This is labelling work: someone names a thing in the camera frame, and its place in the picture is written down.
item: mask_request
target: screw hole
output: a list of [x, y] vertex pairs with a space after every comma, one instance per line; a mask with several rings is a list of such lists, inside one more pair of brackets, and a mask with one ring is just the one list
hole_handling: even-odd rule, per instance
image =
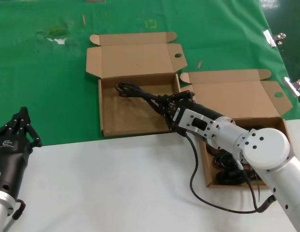
[[9, 190], [9, 186], [8, 185], [3, 185], [3, 189]]

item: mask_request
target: white table surface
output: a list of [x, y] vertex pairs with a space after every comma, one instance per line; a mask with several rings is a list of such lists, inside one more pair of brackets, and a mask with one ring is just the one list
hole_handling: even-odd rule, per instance
[[[288, 126], [299, 136], [298, 124]], [[194, 165], [175, 133], [37, 148], [19, 194], [27, 207], [10, 232], [295, 231], [278, 203], [239, 215], [199, 202], [189, 189]], [[194, 188], [220, 206], [253, 209], [248, 190], [206, 188], [201, 164]], [[263, 190], [260, 203], [270, 195]]]

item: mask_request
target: open cardboard box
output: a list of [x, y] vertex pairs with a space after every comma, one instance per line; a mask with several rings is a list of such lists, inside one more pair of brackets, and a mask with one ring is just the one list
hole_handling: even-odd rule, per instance
[[[281, 115], [290, 110], [292, 104], [276, 81], [265, 81], [270, 76], [268, 70], [182, 73], [180, 79], [192, 85], [181, 91], [193, 91], [197, 103], [234, 119], [240, 127], [275, 128], [289, 139]], [[215, 178], [221, 170], [213, 166], [213, 157], [204, 142], [200, 142], [200, 149], [206, 185], [221, 187]], [[252, 181], [252, 185], [256, 188], [257, 182]], [[262, 181], [259, 185], [266, 188]]]
[[122, 98], [119, 82], [154, 95], [180, 92], [176, 71], [187, 65], [173, 32], [91, 35], [86, 71], [99, 77], [100, 128], [105, 137], [168, 132], [163, 116], [139, 98]]

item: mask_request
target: cardboard box lid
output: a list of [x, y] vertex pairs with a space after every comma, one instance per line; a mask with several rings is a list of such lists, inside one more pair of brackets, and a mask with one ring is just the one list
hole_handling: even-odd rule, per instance
[[276, 81], [263, 81], [269, 70], [182, 73], [197, 103], [233, 119], [282, 116], [292, 104]]
[[86, 71], [100, 78], [174, 73], [187, 65], [174, 32], [91, 35]]

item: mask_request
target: logo on robot hand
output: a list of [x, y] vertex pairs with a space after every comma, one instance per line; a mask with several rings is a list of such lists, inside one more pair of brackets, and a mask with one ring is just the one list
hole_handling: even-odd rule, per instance
[[2, 146], [0, 146], [0, 147], [4, 147], [4, 146], [14, 147], [14, 146], [12, 146], [12, 144], [13, 144], [13, 142], [11, 142], [10, 140], [5, 140], [2, 143]]

